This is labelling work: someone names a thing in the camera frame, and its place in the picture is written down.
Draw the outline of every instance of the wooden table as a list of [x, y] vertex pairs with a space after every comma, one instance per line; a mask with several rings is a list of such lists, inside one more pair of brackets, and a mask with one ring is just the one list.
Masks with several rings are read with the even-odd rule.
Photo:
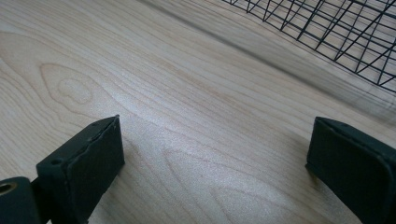
[[395, 99], [219, 0], [0, 1], [2, 179], [120, 114], [90, 223], [359, 223], [304, 168], [314, 118], [395, 147]]

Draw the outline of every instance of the black rubber pad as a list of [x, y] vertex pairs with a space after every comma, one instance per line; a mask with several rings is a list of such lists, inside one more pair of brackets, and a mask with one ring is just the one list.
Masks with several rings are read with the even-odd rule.
[[124, 164], [119, 117], [89, 125], [37, 165], [38, 182], [53, 200], [52, 223], [87, 223]]
[[363, 223], [396, 223], [396, 149], [345, 123], [316, 118], [306, 167]]

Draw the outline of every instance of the black wire rack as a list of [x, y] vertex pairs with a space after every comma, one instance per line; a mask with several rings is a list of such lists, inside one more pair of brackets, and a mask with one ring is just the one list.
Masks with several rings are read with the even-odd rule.
[[222, 0], [396, 92], [396, 0]]

